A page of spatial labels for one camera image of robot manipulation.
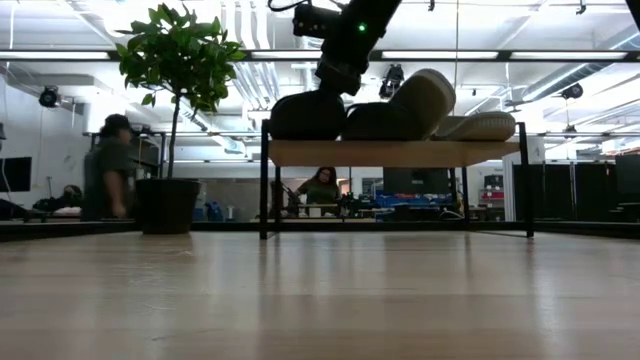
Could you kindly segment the person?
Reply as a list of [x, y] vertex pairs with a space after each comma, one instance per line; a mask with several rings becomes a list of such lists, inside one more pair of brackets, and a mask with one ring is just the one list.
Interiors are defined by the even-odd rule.
[[125, 115], [106, 117], [98, 144], [84, 157], [83, 221], [125, 219], [131, 215], [131, 140], [131, 125]]
[[306, 204], [321, 205], [322, 215], [336, 215], [339, 212], [338, 202], [341, 198], [334, 167], [320, 167], [315, 175], [306, 180], [294, 192], [299, 197], [306, 197]]

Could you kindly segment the black wall screen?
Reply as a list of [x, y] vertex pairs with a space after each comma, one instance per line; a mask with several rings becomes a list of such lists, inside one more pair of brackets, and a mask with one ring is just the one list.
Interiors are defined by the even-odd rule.
[[29, 192], [31, 171], [31, 157], [0, 158], [0, 192]]

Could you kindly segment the green leafy plant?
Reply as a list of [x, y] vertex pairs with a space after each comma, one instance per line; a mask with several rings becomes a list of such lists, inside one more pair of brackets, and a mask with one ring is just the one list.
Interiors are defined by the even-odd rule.
[[236, 78], [234, 63], [245, 53], [239, 42], [228, 38], [219, 18], [201, 21], [187, 6], [178, 10], [161, 3], [148, 10], [148, 17], [121, 32], [129, 40], [116, 51], [124, 85], [146, 90], [143, 106], [155, 106], [161, 92], [172, 95], [167, 168], [171, 178], [181, 106], [187, 104], [192, 117], [201, 111], [215, 113], [228, 97], [228, 83]]

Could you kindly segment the wooden shelf with black frame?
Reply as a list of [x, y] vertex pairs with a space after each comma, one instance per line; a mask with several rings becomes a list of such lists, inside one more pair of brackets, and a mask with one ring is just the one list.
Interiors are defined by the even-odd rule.
[[470, 220], [469, 202], [463, 201], [464, 217], [457, 223], [342, 223], [345, 231], [504, 231], [522, 230], [527, 238], [534, 236], [533, 203], [529, 181], [529, 155], [526, 127], [516, 124], [519, 141], [289, 141], [270, 138], [270, 122], [264, 120], [260, 131], [259, 239], [265, 241], [285, 231], [334, 232], [336, 223], [319, 222], [284, 224], [281, 220], [281, 169], [283, 167], [381, 167], [381, 168], [447, 168], [461, 170], [463, 194], [468, 194], [467, 168], [515, 152], [525, 180], [525, 215], [513, 225], [476, 225]]

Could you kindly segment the grey slide sandal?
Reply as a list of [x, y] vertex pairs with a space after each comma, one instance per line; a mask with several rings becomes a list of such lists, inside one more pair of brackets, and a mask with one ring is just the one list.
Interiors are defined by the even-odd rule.
[[436, 132], [439, 124], [453, 111], [456, 93], [441, 72], [424, 68], [407, 78], [390, 102], [408, 112], [420, 126], [421, 137], [426, 139]]
[[516, 120], [501, 111], [476, 113], [469, 116], [448, 116], [431, 136], [439, 141], [504, 142], [515, 133]]

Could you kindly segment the black partition screens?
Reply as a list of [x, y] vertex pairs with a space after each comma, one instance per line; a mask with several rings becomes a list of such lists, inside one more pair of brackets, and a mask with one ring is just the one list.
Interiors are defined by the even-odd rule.
[[529, 182], [537, 220], [640, 223], [640, 154], [531, 164]]

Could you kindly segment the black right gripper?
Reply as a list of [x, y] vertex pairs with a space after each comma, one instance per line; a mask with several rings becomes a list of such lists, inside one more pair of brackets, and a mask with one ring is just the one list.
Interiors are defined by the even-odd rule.
[[316, 77], [319, 87], [356, 95], [369, 56], [402, 0], [350, 0], [333, 20], [321, 46]]

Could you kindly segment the black plant pot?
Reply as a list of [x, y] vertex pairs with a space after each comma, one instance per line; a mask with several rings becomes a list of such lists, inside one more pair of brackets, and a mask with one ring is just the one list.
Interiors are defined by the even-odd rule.
[[188, 233], [200, 183], [184, 179], [141, 179], [135, 184], [135, 219], [149, 235]]

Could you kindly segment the black slide sandal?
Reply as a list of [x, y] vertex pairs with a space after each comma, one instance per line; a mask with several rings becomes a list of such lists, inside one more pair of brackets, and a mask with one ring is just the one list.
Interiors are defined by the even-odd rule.
[[416, 141], [425, 126], [406, 108], [389, 102], [353, 104], [341, 133], [343, 141]]
[[288, 95], [271, 110], [269, 132], [274, 140], [336, 140], [346, 126], [340, 95], [314, 90]]

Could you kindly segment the black monitor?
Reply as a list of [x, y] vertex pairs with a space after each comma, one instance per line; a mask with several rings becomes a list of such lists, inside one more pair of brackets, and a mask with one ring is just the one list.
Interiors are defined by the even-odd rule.
[[447, 194], [448, 175], [443, 168], [384, 168], [383, 190], [387, 194]]

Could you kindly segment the blue storage bins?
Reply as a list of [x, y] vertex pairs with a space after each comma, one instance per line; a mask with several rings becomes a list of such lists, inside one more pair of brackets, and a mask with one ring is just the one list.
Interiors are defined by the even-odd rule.
[[441, 207], [450, 206], [449, 198], [437, 198], [437, 197], [377, 197], [375, 203], [380, 208], [396, 208], [396, 207], [410, 207], [410, 208], [430, 208], [439, 209]]

